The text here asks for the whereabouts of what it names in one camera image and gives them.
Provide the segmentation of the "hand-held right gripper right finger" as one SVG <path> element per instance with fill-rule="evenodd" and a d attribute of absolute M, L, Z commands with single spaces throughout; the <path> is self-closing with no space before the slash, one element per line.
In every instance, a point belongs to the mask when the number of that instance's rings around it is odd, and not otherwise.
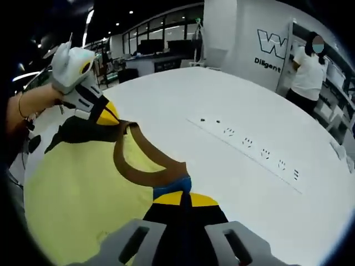
<path fill-rule="evenodd" d="M 191 193 L 188 216 L 190 265 L 287 265 L 268 241 L 238 221 L 228 221 L 218 203 Z"/>

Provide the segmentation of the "person's left hand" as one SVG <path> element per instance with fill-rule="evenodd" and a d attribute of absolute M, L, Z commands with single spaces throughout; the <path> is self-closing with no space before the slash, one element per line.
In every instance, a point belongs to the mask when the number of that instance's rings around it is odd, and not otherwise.
<path fill-rule="evenodd" d="M 25 92 L 19 100 L 19 109 L 24 117 L 51 108 L 61 101 L 63 94 L 51 83 Z"/>

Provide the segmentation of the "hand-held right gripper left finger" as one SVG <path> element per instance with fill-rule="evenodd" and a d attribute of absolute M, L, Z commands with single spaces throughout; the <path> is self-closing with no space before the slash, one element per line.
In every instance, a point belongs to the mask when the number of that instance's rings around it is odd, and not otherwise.
<path fill-rule="evenodd" d="M 103 244 L 100 265 L 190 265 L 190 194 L 157 198 L 143 219 L 121 228 Z"/>

